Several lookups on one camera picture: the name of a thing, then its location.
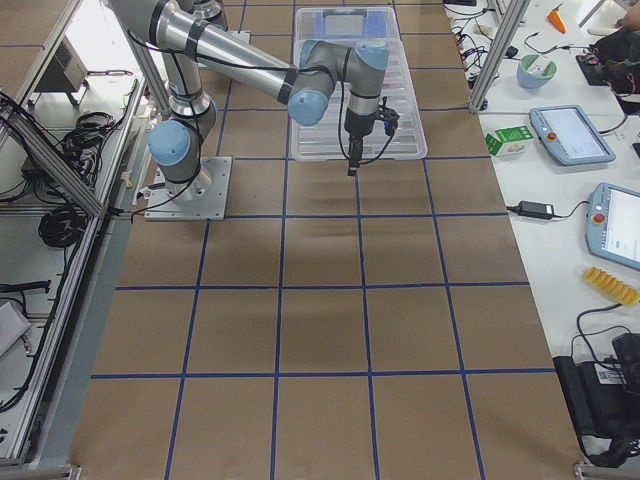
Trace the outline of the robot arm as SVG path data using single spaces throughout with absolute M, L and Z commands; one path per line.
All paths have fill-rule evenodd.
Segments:
M 177 1 L 112 1 L 112 10 L 131 34 L 164 53 L 181 54 L 252 86 L 285 104 L 292 120 L 314 126 L 324 116 L 337 85 L 350 85 L 349 104 L 340 110 L 349 145 L 341 149 L 354 176 L 367 161 L 363 139 L 376 122 L 389 139 L 399 115 L 381 95 L 389 51 L 383 42 L 360 42 L 354 47 L 307 40 L 301 64 L 289 65 L 245 44 L 231 34 L 188 13 Z

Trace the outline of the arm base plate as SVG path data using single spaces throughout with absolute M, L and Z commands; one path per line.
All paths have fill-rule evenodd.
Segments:
M 163 183 L 153 189 L 148 199 L 144 217 L 150 221 L 199 221 L 223 220 L 231 178 L 233 158 L 203 157 L 199 175 L 177 198 L 182 187 L 169 183 L 166 188 L 164 174 L 156 168 L 155 183 Z

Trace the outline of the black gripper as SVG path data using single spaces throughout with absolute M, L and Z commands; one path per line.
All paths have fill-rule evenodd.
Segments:
M 393 139 L 399 122 L 399 114 L 387 106 L 386 97 L 351 97 L 346 110 L 344 129 L 349 134 L 348 176 L 356 176 L 363 155 L 363 139 L 373 131 L 376 121 L 381 121 L 388 139 L 381 151 L 380 158 Z

